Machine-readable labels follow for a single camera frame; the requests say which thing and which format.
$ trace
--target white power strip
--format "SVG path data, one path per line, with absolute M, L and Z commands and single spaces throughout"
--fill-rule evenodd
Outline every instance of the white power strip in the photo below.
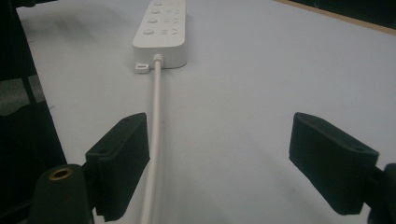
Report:
M 147 73 L 153 57 L 163 56 L 163 68 L 181 67 L 187 62 L 186 3 L 184 0 L 154 0 L 148 5 L 134 37 L 135 71 Z

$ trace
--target white cable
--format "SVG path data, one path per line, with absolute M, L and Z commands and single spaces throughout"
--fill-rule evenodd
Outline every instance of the white cable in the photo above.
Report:
M 155 182 L 157 179 L 157 160 L 158 150 L 160 147 L 160 83 L 161 68 L 163 66 L 163 56 L 156 54 L 154 56 L 155 77 L 154 77 L 154 101 L 152 130 L 150 142 L 150 161 L 148 163 L 148 177 L 146 182 L 146 191 L 143 201 L 142 217 L 140 224 L 150 224 L 152 220 L 152 210 L 155 197 Z

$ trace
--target screw hole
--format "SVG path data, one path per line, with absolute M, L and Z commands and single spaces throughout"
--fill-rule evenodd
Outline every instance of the screw hole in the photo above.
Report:
M 49 175 L 49 179 L 52 181 L 57 181 L 57 180 L 65 179 L 69 177 L 71 174 L 73 174 L 73 170 L 67 167 L 54 171 L 52 174 Z

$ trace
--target dark floor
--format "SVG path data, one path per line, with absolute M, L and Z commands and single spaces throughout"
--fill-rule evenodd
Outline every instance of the dark floor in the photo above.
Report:
M 29 77 L 35 99 L 38 102 L 45 100 L 38 76 Z M 20 78 L 0 82 L 0 116 L 15 112 L 24 105 L 29 105 L 29 100 Z
M 396 29 L 394 0 L 290 0 L 339 15 Z

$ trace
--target white table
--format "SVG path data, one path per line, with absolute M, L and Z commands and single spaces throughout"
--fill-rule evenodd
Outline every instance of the white table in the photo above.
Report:
M 143 0 L 21 8 L 64 153 L 82 164 L 118 120 L 147 112 L 136 75 Z M 322 117 L 396 161 L 396 37 L 275 1 L 187 0 L 189 61 L 163 72 L 154 223 L 366 223 L 341 217 L 289 161 L 293 114 Z M 117 223 L 138 223 L 145 178 Z

